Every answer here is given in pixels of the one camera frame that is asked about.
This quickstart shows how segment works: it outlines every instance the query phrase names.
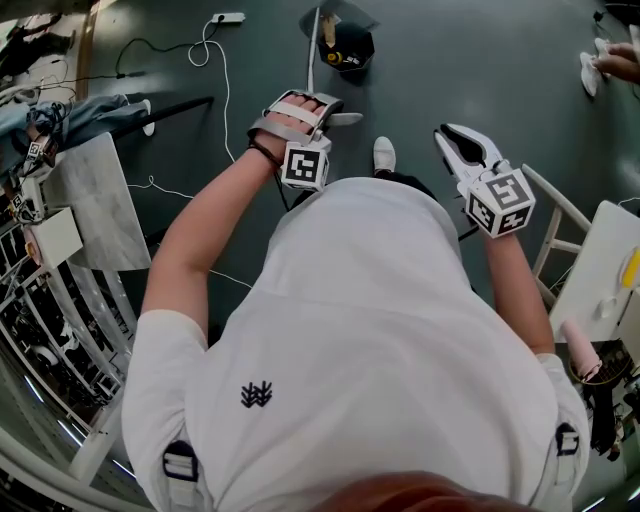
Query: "bracelet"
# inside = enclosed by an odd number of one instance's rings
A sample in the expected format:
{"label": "bracelet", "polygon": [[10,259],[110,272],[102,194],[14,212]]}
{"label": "bracelet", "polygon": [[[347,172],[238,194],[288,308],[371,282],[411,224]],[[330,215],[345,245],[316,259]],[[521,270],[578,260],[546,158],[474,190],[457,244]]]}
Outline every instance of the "bracelet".
{"label": "bracelet", "polygon": [[278,169],[280,167],[282,167],[282,163],[278,162],[278,159],[273,155],[273,153],[271,151],[269,151],[267,148],[265,148],[262,144],[260,144],[259,142],[256,142],[255,139],[251,139],[249,141],[249,149],[257,149],[258,151],[260,151],[260,153],[262,153],[269,161],[271,161],[271,163],[273,163],[273,165],[275,165]]}

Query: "other person's hand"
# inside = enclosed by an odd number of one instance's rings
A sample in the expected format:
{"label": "other person's hand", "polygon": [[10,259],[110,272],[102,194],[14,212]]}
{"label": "other person's hand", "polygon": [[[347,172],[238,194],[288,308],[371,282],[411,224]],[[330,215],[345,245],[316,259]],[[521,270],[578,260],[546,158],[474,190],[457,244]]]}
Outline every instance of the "other person's hand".
{"label": "other person's hand", "polygon": [[[322,113],[322,110],[324,109],[324,106],[319,106],[318,102],[313,100],[308,100],[304,96],[299,96],[296,94],[290,94],[289,96],[284,98],[282,101],[284,101],[285,103],[291,103],[292,105],[301,107],[305,110],[308,110],[309,112],[313,112],[317,116],[319,116]],[[278,114],[277,112],[269,112],[269,114],[267,114],[267,119],[271,121],[275,121],[276,123],[283,124],[285,126],[288,126],[289,128],[292,128],[302,133],[309,133],[312,128],[307,123],[303,123],[302,121],[300,121],[299,119],[296,119],[295,117],[290,117],[284,114]],[[284,152],[287,146],[286,140],[281,139],[280,137],[276,137],[275,135],[272,135],[263,130],[260,130],[256,134],[255,141],[258,144],[267,148],[269,151],[271,151],[273,156],[275,156],[279,161],[282,161],[284,159]]]}
{"label": "other person's hand", "polygon": [[640,84],[640,64],[631,43],[607,45],[609,55],[594,59],[594,67],[601,73],[609,73],[621,80]]}

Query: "shoe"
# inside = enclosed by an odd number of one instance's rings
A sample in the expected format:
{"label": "shoe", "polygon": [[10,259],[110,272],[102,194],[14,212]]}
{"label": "shoe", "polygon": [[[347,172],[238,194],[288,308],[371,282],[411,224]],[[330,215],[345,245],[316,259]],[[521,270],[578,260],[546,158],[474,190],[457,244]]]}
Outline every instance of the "shoe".
{"label": "shoe", "polygon": [[[149,100],[142,100],[144,106],[147,107],[147,114],[151,114],[151,102]],[[149,123],[142,127],[142,131],[147,137],[151,137],[153,132],[156,131],[156,123]]]}
{"label": "shoe", "polygon": [[373,144],[373,175],[378,171],[396,170],[396,150],[386,137],[378,137]]}
{"label": "shoe", "polygon": [[580,79],[582,85],[587,94],[592,98],[598,92],[598,86],[602,82],[602,73],[593,66],[593,55],[589,55],[586,52],[580,54],[580,63],[582,64],[582,71],[580,72]]}
{"label": "shoe", "polygon": [[[607,50],[607,46],[609,46],[609,41],[606,39],[602,39],[601,37],[596,37],[593,41],[593,44],[596,46],[596,50],[598,50],[598,58],[605,59],[609,56],[609,50]],[[609,73],[603,73],[605,78],[609,78],[611,75]]]}

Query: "gray floor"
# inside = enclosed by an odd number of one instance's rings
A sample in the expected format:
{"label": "gray floor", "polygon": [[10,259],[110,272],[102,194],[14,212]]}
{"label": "gray floor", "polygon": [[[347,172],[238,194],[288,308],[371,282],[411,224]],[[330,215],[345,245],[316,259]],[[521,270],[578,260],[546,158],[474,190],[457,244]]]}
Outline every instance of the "gray floor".
{"label": "gray floor", "polygon": [[[91,71],[112,74],[120,48],[132,37],[148,38],[160,47],[191,42],[201,37],[204,22],[215,12],[244,11],[244,24],[222,26],[215,37],[229,62],[229,146],[239,155],[246,147],[245,131],[260,110],[285,89],[304,85],[307,40],[297,23],[312,5],[310,0],[120,0],[99,14]],[[316,65],[317,89],[344,98],[349,110],[366,116],[360,125],[332,132],[330,180],[368,175],[373,140],[387,135],[397,149],[398,170],[423,180],[455,214],[455,186],[432,142],[440,123],[455,122],[490,136],[512,164],[531,165],[588,217],[603,199],[640,195],[634,143],[640,136],[635,122],[640,103],[628,85],[616,81],[590,101],[579,81],[578,55],[594,51],[592,14],[598,2],[359,0],[358,5],[381,23],[374,33],[376,55],[367,80],[354,86],[328,66]],[[627,39],[613,18],[605,18],[603,25],[617,40]],[[119,142],[129,183],[146,184],[153,174],[163,187],[195,194],[229,164],[223,144],[222,62],[218,50],[211,51],[209,65],[198,69],[187,61],[186,49],[158,54],[135,46],[125,55],[122,70],[143,70],[144,76],[91,82],[91,95],[141,92],[154,107],[216,97],[211,110],[200,108],[161,122],[152,139],[134,134]],[[185,204],[152,190],[132,190],[132,196],[145,233],[166,227]],[[275,185],[269,183],[215,269],[252,283],[282,214]],[[548,205],[541,201],[532,224],[521,232],[531,258],[548,219]],[[473,285],[489,299],[481,239],[474,236],[462,247]],[[123,277],[137,304],[145,277]],[[212,277],[212,320],[223,324],[245,294],[245,288]]]}

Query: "embroidered logo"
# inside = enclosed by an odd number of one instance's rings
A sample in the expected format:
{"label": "embroidered logo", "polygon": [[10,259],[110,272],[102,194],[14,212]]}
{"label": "embroidered logo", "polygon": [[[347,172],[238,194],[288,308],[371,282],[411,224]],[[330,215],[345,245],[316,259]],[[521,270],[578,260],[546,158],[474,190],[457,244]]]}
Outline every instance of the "embroidered logo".
{"label": "embroidered logo", "polygon": [[262,386],[254,386],[253,382],[249,382],[248,386],[242,387],[242,401],[240,403],[247,409],[252,407],[253,404],[264,407],[273,396],[271,384],[271,382],[267,384],[265,381],[262,381]]}

